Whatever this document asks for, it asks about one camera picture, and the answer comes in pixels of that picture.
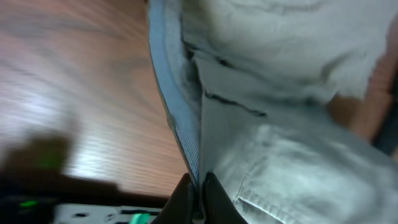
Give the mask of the beige shorts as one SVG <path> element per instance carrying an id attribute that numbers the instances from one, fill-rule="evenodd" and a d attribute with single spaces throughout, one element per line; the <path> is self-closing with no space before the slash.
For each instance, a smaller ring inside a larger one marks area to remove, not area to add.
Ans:
<path id="1" fill-rule="evenodd" d="M 396 1 L 150 1 L 148 23 L 204 220 L 212 172 L 247 223 L 397 222 L 397 161 L 372 145 Z"/>

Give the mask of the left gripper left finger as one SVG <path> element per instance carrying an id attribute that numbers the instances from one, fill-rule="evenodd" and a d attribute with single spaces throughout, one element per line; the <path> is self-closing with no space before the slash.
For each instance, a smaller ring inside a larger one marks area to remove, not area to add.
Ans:
<path id="1" fill-rule="evenodd" d="M 195 194 L 195 186 L 186 173 L 151 224 L 192 224 Z"/>

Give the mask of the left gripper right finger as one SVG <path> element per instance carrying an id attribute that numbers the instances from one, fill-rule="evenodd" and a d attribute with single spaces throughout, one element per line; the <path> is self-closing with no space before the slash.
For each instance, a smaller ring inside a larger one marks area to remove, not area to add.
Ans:
<path id="1" fill-rule="evenodd" d="M 205 224 L 248 224 L 238 213 L 217 176 L 208 172 L 203 183 Z"/>

